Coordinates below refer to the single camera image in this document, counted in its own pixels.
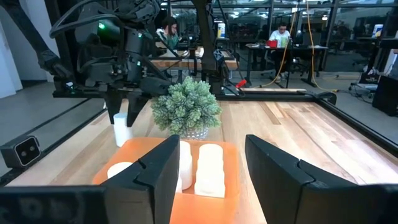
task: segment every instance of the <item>succulent plant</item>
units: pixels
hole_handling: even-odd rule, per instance
[[[171,85],[169,94],[155,98],[152,104],[155,124],[160,130],[185,136],[189,130],[217,127],[221,113],[209,84],[187,77],[183,83]]]

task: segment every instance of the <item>orange tray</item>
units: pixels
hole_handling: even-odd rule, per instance
[[[93,183],[100,184],[107,180],[107,171],[114,164],[119,162],[136,162],[164,140],[162,138],[134,138],[128,140],[95,175]],[[193,160],[192,185],[190,188],[184,190],[183,193],[175,193],[170,223],[232,223],[239,201],[238,151],[236,147],[227,142],[186,142],[189,142],[191,145]],[[224,149],[225,198],[204,197],[194,194],[199,147],[208,143],[218,144]]]

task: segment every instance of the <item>wooden table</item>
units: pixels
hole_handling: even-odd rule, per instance
[[[398,159],[315,103],[220,101],[220,128],[206,140],[228,141],[240,152],[241,197],[235,223],[266,223],[249,178],[245,135],[255,134],[292,155],[357,184],[398,183]],[[133,125],[137,137],[166,138],[154,124],[150,102]],[[118,150],[104,113],[13,180],[16,185],[91,184]]]
[[[198,49],[196,51],[197,57],[202,57],[203,56],[203,51],[201,51],[202,48],[203,47],[198,47]],[[181,51],[181,50],[179,50],[177,53],[179,55],[183,56],[183,57],[186,56],[186,54],[187,54],[186,52]],[[222,53],[223,53],[224,57],[226,57],[226,58],[232,57],[231,54],[229,54],[229,53],[227,53],[225,51],[222,51]],[[170,57],[170,58],[172,58],[174,56],[173,55],[164,54],[164,55],[161,55],[161,57]],[[158,68],[169,68],[169,67],[171,67],[173,69],[188,69],[189,68],[189,69],[193,70],[193,67],[194,67],[193,59],[182,59],[181,61],[178,61],[178,60],[175,60],[175,59],[174,60],[172,60],[172,59],[170,59],[170,60],[157,60],[157,59],[154,59],[154,60],[151,60],[151,62]],[[230,70],[237,70],[238,69],[238,64],[236,63],[236,60],[225,60],[225,64],[228,66],[228,68]],[[197,60],[197,69],[201,70],[201,60],[200,59]]]

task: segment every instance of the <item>red object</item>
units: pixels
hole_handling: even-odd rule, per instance
[[[267,41],[267,46],[271,48],[277,48],[278,47],[278,40],[268,40]]]
[[[246,84],[248,81],[246,80],[242,80],[241,82],[239,82],[238,84],[236,84],[236,88],[241,88],[244,84]]]

